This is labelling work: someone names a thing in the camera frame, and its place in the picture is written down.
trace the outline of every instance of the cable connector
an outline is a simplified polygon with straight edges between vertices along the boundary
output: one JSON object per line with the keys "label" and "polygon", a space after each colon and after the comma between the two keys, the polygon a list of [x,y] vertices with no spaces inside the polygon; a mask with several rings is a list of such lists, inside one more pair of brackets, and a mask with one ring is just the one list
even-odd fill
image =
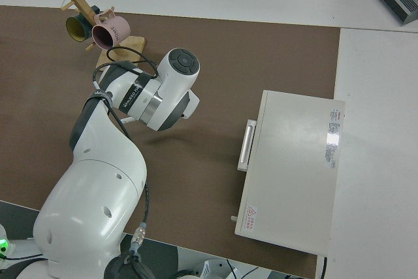
{"label": "cable connector", "polygon": [[133,233],[132,240],[131,240],[131,247],[129,249],[129,253],[134,256],[138,249],[141,247],[142,243],[145,239],[145,229],[146,223],[141,222],[137,230]]}

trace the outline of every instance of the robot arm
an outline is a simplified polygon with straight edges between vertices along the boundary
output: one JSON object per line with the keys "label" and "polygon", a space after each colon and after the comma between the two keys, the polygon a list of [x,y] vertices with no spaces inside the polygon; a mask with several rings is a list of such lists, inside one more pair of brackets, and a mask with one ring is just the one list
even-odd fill
{"label": "robot arm", "polygon": [[195,111],[199,98],[190,88],[199,70],[200,64],[194,54],[176,48],[163,58],[156,78],[125,61],[119,66],[108,67],[99,87],[113,94],[115,108],[155,131],[163,131]]}
{"label": "robot arm", "polygon": [[[192,53],[179,48],[163,58],[157,76],[128,61],[107,67],[72,131],[73,162],[35,222],[35,243],[48,260],[30,264],[16,278],[100,279],[113,271],[123,230],[146,185],[146,164],[108,111],[113,106],[153,130],[168,129],[196,109],[199,98],[190,87],[199,67]],[[144,227],[135,233],[135,248]]]}

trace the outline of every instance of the black cable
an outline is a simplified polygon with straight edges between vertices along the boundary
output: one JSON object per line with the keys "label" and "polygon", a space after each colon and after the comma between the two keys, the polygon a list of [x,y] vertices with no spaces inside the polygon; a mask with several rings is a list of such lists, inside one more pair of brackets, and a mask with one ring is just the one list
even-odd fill
{"label": "black cable", "polygon": [[130,69],[130,68],[127,68],[127,67],[124,67],[122,64],[120,64],[120,63],[118,63],[118,62],[106,62],[106,63],[103,63],[102,65],[99,65],[94,71],[93,71],[93,82],[96,82],[97,80],[96,80],[96,76],[97,76],[97,73],[99,72],[99,70],[100,69],[102,69],[102,68],[104,68],[104,67],[107,67],[108,65],[117,65],[118,67],[121,67],[121,68],[123,68],[123,69],[125,69],[126,71],[128,71],[128,72],[130,72],[130,73],[133,73],[133,74],[136,74],[136,75],[140,75],[140,73],[139,72],[137,72],[137,71],[135,71],[135,70],[133,70],[133,69]]}
{"label": "black cable", "polygon": [[149,59],[147,56],[145,56],[144,54],[141,54],[139,51],[137,51],[137,50],[135,50],[135,49],[132,49],[132,48],[130,48],[130,47],[125,47],[125,46],[115,46],[115,47],[112,47],[112,48],[108,49],[108,50],[107,50],[107,52],[106,52],[106,57],[107,57],[110,61],[116,61],[116,60],[112,59],[112,58],[109,56],[109,53],[110,53],[111,51],[113,51],[113,50],[116,50],[116,49],[128,50],[128,51],[133,52],[133,53],[137,54],[138,56],[142,57],[142,58],[144,59],[144,61],[142,61],[142,60],[138,60],[138,61],[130,61],[130,62],[131,62],[131,63],[142,63],[142,62],[146,62],[146,63],[148,63],[148,64],[151,66],[151,68],[152,68],[152,69],[154,70],[154,72],[155,72],[155,74],[154,74],[154,77],[153,77],[153,78],[156,78],[156,77],[158,76],[157,64],[156,64],[154,61],[150,60],[150,59]]}
{"label": "black cable", "polygon": [[38,257],[38,256],[42,256],[42,254],[25,256],[25,257],[16,257],[16,258],[9,258],[9,257],[6,257],[6,256],[0,254],[0,259],[4,259],[6,261],[21,261],[23,259],[29,259],[29,258],[34,258],[34,257]]}
{"label": "black cable", "polygon": [[231,263],[229,263],[229,259],[227,259],[227,262],[228,262],[229,268],[231,268],[231,271],[233,272],[234,278],[236,279],[234,269],[233,269],[233,267],[231,266]]}
{"label": "black cable", "polygon": [[150,187],[148,186],[148,182],[145,181],[145,212],[144,212],[144,219],[142,220],[146,223],[148,219],[148,212],[150,211]]}
{"label": "black cable", "polygon": [[[105,99],[103,100],[104,104],[106,105],[107,109],[109,109],[109,112],[112,114],[113,118],[116,120],[118,125],[123,131],[123,134],[131,141],[133,142],[131,136],[129,135],[128,131],[126,130],[125,126],[123,125],[122,121],[119,119],[118,115],[114,112],[112,106],[110,106],[109,102]],[[144,185],[145,189],[145,212],[144,212],[144,219],[143,222],[146,223],[148,219],[148,213],[150,211],[150,187],[148,185],[148,181],[145,181]]]}
{"label": "black cable", "polygon": [[248,274],[251,274],[253,271],[256,271],[258,267],[255,267],[254,269],[251,269],[249,272],[247,272],[245,275],[241,277],[241,279],[245,278]]}
{"label": "black cable", "polygon": [[170,279],[178,279],[178,278],[181,278],[181,277],[184,277],[184,276],[187,276],[187,275],[190,275],[190,274],[194,274],[194,273],[195,273],[194,271],[189,271],[189,270],[184,269],[182,271],[178,271],[175,274],[173,274],[170,277]]}
{"label": "black cable", "polygon": [[327,271],[327,260],[328,259],[326,257],[324,257],[324,265],[323,265],[323,268],[322,268],[321,279],[325,278],[325,271]]}

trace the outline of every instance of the warning label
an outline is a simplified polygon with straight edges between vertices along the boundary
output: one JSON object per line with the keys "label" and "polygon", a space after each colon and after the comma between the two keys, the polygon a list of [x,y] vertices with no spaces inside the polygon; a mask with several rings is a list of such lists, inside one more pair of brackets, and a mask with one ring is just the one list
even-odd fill
{"label": "warning label", "polygon": [[257,207],[248,206],[246,210],[246,219],[244,220],[244,231],[254,231],[255,219],[257,217]]}

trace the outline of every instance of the wooden mug tree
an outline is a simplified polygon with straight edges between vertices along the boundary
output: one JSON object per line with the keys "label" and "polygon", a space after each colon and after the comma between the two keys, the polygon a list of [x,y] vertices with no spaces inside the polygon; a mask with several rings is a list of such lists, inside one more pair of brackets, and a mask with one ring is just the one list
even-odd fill
{"label": "wooden mug tree", "polygon": [[[96,15],[96,13],[93,11],[93,9],[91,9],[91,6],[87,3],[86,0],[71,0],[66,5],[62,6],[61,9],[67,10],[72,5],[75,5],[75,7],[77,8],[76,11],[83,14],[83,16],[91,24],[92,27],[96,24],[94,20],[94,16]],[[93,49],[94,46],[95,46],[95,43],[93,42],[86,47],[86,50],[90,51]],[[120,46],[129,47],[138,52],[142,52],[145,46],[145,38],[139,37],[139,36],[129,36],[127,39],[125,39],[124,41],[120,43]],[[119,61],[119,60],[134,61],[134,60],[140,59],[139,56],[135,54],[134,52],[130,52],[128,50],[122,50],[122,49],[113,50],[111,51],[109,55],[112,59],[116,61]],[[100,53],[99,59],[97,60],[96,67],[106,62],[109,62],[109,59],[106,56],[106,50],[102,50],[102,52]]]}

